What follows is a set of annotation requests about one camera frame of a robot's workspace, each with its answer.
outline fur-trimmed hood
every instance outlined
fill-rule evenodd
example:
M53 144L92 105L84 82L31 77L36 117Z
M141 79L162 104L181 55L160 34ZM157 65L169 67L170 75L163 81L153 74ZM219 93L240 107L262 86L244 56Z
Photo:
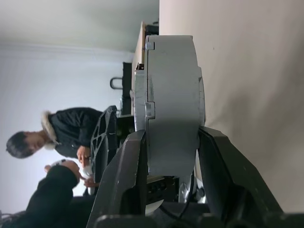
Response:
M52 127L51 123L48 120L48 116L52 113L50 111L45 111L41 115L41 125L42 129L47 133L48 137L52 142L47 143L44 148L47 150L55 149L55 146L59 143L57 142L57 136L55 134L54 128Z

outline man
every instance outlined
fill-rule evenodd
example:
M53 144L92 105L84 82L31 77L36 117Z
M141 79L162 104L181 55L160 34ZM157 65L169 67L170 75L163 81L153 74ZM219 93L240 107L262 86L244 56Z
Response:
M51 167L26 211L12 216L0 228L85 228L95 196L73 198L79 179L79 167L73 161Z
M83 167L88 164L91 137L102 112L92 108L70 108L52 114L44 112L42 130L17 132L7 141L7 151L16 158L27 158L42 147L77 158Z

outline black hair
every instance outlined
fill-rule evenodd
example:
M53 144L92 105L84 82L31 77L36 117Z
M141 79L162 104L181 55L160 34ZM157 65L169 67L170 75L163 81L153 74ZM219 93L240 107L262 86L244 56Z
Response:
M17 132L6 143L6 151L15 158L27 158L33 153L26 143L26 135L24 132Z

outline ceiling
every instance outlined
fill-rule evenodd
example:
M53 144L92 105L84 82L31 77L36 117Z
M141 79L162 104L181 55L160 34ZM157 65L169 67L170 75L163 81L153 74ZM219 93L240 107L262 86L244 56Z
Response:
M134 51L159 0L0 0L0 42Z

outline person's arm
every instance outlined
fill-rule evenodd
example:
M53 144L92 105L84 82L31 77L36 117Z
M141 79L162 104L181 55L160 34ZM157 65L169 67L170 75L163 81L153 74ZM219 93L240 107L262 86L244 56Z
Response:
M60 217L73 197L73 188L78 184L76 175L68 167L54 166L46 178L39 182L26 212L9 223L9 228L50 228Z
M70 108L56 112L56 117L63 123L79 127L79 142L82 146L90 148L91 138L96 127L99 112L92 108Z

